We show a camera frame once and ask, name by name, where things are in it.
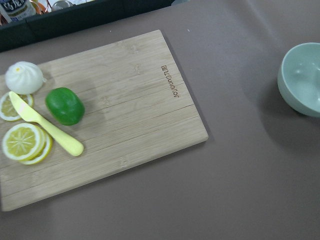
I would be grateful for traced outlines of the green bowl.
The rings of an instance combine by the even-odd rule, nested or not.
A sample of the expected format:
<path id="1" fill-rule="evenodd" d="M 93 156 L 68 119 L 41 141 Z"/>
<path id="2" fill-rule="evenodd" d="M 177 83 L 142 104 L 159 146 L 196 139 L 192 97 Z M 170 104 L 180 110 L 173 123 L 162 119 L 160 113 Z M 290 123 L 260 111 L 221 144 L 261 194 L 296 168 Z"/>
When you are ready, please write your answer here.
<path id="1" fill-rule="evenodd" d="M 320 44 L 302 43 L 284 56 L 277 75 L 284 101 L 295 111 L 320 116 Z"/>

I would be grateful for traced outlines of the bamboo cutting board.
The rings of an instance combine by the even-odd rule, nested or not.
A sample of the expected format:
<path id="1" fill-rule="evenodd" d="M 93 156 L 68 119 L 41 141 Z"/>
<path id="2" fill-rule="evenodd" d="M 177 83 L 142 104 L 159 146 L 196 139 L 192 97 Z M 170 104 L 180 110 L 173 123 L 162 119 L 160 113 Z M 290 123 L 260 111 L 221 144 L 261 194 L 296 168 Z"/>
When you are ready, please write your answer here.
<path id="1" fill-rule="evenodd" d="M 34 109 L 84 145 L 79 156 L 54 143 L 40 163 L 0 157 L 0 203 L 12 211 L 208 139 L 160 30 L 39 65 L 46 82 Z M 45 105 L 66 87 L 83 102 L 82 120 L 58 124 Z"/>

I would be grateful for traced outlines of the yellow plastic knife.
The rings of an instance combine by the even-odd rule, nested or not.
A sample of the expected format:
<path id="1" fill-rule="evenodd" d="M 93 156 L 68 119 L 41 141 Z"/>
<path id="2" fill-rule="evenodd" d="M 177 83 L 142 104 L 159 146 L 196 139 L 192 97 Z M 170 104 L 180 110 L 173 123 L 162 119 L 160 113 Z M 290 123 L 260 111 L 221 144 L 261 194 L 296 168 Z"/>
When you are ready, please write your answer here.
<path id="1" fill-rule="evenodd" d="M 23 120 L 28 123 L 31 122 L 39 124 L 64 150 L 66 150 L 72 156 L 76 157 L 83 153 L 84 145 L 80 141 L 45 119 L 29 104 L 27 104 L 18 94 L 10 91 L 9 98 L 15 111 Z"/>

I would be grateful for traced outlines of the green lime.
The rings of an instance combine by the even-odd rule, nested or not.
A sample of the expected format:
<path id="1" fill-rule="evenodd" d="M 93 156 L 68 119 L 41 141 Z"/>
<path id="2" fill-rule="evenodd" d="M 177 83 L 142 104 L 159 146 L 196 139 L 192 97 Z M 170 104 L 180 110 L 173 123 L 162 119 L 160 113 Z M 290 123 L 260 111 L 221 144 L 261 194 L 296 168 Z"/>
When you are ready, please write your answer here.
<path id="1" fill-rule="evenodd" d="M 83 102 L 66 87 L 51 90 L 45 98 L 45 104 L 52 116 L 64 126 L 79 123 L 85 114 Z"/>

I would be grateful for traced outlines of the lemon slice pair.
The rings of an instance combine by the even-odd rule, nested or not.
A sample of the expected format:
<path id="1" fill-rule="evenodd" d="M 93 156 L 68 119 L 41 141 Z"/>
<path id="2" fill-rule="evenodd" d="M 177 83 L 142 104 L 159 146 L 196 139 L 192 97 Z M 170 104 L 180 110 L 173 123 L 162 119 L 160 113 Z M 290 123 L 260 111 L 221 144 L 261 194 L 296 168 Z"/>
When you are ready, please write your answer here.
<path id="1" fill-rule="evenodd" d="M 31 123 L 20 123 L 11 127 L 2 139 L 4 155 L 24 165 L 43 161 L 50 153 L 52 145 L 52 137 Z"/>

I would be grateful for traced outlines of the single lemon slice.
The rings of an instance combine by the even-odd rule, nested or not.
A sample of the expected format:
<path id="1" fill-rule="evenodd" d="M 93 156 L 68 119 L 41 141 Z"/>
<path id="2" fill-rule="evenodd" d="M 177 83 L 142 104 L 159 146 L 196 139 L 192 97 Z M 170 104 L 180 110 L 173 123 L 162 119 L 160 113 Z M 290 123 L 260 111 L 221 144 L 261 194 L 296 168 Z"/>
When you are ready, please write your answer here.
<path id="1" fill-rule="evenodd" d="M 32 94 L 20 94 L 19 96 L 31 107 L 34 105 L 34 98 Z M 20 115 L 16 112 L 11 103 L 9 92 L 5 93 L 0 99 L 0 118 L 9 122 L 21 119 Z"/>

